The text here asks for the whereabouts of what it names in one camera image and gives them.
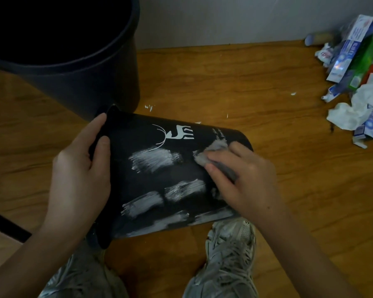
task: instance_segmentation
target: hand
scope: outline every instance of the hand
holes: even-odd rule
[[[110,142],[102,136],[93,161],[89,147],[106,121],[97,116],[53,161],[44,230],[81,240],[104,208],[110,193]]]
[[[238,175],[235,184],[232,184],[213,164],[205,166],[224,200],[241,216],[259,225],[284,206],[278,190],[275,166],[270,161],[239,142],[232,142],[229,151],[206,154],[210,160],[223,163]]]

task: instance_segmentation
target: shoe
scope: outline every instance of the shoe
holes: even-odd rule
[[[94,252],[84,240],[39,297],[128,298],[128,294],[120,277],[104,264],[104,251]]]
[[[243,218],[215,222],[206,240],[207,261],[183,298],[258,297],[251,277],[256,240]]]

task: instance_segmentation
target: trash pile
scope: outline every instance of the trash pile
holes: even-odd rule
[[[327,120],[343,130],[354,131],[355,145],[367,148],[373,140],[373,17],[360,14],[335,32],[309,34],[307,46],[323,45],[315,56],[327,68],[328,81],[334,82],[322,97],[330,102],[348,93],[351,105],[338,103]]]

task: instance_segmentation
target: finger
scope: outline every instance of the finger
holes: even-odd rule
[[[96,175],[110,176],[110,140],[107,136],[98,140],[90,170]]]
[[[106,119],[107,115],[105,113],[95,117],[84,129],[81,130],[71,145],[77,147],[82,152],[88,151],[91,144],[94,143],[94,140]]]
[[[221,162],[240,175],[246,168],[244,160],[228,150],[204,152],[210,160]]]
[[[258,160],[260,158],[259,155],[255,154],[253,151],[249,150],[246,146],[237,141],[231,142],[229,145],[229,150],[235,155],[238,155],[244,159]]]
[[[217,185],[218,190],[226,201],[235,200],[239,194],[238,189],[232,182],[213,164],[208,163],[204,166],[214,183]]]

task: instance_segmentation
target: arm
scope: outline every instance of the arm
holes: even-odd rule
[[[1,297],[37,297],[68,260],[110,193],[108,137],[89,159],[106,115],[96,117],[53,161],[48,210],[41,228],[0,267]]]
[[[229,151],[208,152],[238,175],[232,184],[214,165],[206,170],[226,202],[254,223],[268,242],[299,295],[361,298],[282,201],[272,163],[238,142]]]

